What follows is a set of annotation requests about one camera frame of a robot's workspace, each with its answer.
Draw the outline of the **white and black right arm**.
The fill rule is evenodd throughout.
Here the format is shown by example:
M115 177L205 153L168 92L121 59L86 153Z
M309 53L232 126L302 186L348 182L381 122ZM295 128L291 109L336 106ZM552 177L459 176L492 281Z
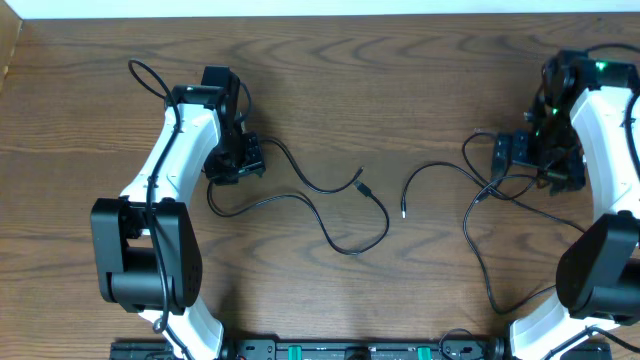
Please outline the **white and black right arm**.
M604 359L589 344L639 321L639 73L632 63L561 50L541 69L531 128L497 137L495 192L512 165L553 193L591 187L593 223L561 256L550 297L490 341L489 359Z

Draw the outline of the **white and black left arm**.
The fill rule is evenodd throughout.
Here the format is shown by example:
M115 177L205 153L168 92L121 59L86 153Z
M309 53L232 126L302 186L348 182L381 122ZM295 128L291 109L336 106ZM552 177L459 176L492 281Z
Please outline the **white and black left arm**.
M164 95L165 123L140 172L90 213L99 291L149 321L178 359L218 359L224 327L200 295L201 252L189 206L200 177L234 185L263 175L256 134L237 110L242 82L177 85Z

